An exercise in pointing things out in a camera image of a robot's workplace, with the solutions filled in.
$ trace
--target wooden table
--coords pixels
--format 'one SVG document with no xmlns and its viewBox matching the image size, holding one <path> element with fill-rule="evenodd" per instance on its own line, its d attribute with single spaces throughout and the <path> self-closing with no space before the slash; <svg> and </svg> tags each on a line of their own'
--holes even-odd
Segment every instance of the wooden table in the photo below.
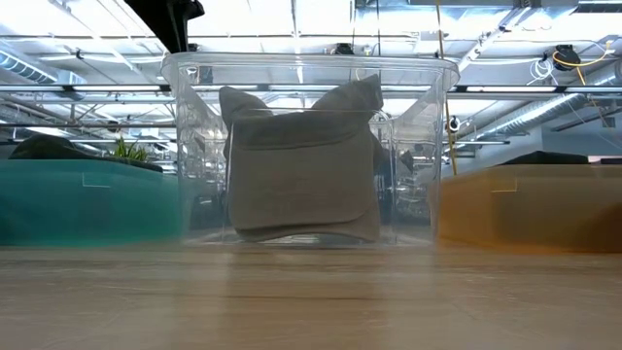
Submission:
<svg viewBox="0 0 622 350">
<path fill-rule="evenodd" d="M 0 349 L 622 349 L 622 256 L 0 252 Z"/>
</svg>

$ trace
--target gray fabric bag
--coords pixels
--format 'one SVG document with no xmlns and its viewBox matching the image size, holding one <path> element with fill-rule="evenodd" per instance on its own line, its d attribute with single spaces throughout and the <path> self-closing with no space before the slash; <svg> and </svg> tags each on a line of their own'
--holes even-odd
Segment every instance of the gray fabric bag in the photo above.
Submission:
<svg viewBox="0 0 622 350">
<path fill-rule="evenodd" d="M 368 125 L 383 105 L 378 76 L 337 87 L 299 113 L 273 116 L 231 87 L 221 89 L 220 102 L 229 131 L 228 212 L 243 239 L 379 238 L 373 178 L 382 148 Z"/>
</svg>

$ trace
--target green plant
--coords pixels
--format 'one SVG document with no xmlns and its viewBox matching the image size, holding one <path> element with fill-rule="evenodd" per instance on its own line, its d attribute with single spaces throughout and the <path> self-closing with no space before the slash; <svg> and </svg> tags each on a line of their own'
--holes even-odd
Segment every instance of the green plant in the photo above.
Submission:
<svg viewBox="0 0 622 350">
<path fill-rule="evenodd" d="M 136 149 L 135 148 L 136 143 L 137 142 L 134 142 L 131 146 L 127 147 L 127 145 L 125 144 L 125 141 L 123 140 L 123 137 L 120 137 L 119 140 L 117 140 L 117 149 L 115 150 L 115 157 L 134 159 L 134 160 L 140 160 L 140 161 L 147 160 L 147 151 L 145 151 L 142 148 Z"/>
</svg>

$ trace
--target teal plastic bin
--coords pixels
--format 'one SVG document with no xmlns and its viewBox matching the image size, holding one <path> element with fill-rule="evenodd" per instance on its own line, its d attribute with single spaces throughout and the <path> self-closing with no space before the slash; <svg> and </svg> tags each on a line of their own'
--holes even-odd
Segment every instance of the teal plastic bin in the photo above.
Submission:
<svg viewBox="0 0 622 350">
<path fill-rule="evenodd" d="M 178 180 L 97 160 L 0 161 L 0 244 L 110 246 L 180 237 Z"/>
</svg>

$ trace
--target clear plastic bin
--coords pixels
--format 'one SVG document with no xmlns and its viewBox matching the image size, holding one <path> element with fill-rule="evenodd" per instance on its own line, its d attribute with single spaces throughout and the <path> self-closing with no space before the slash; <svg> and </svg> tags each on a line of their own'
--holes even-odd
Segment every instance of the clear plastic bin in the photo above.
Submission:
<svg viewBox="0 0 622 350">
<path fill-rule="evenodd" d="M 184 52 L 162 74 L 177 99 L 186 242 L 433 241 L 455 64 Z"/>
</svg>

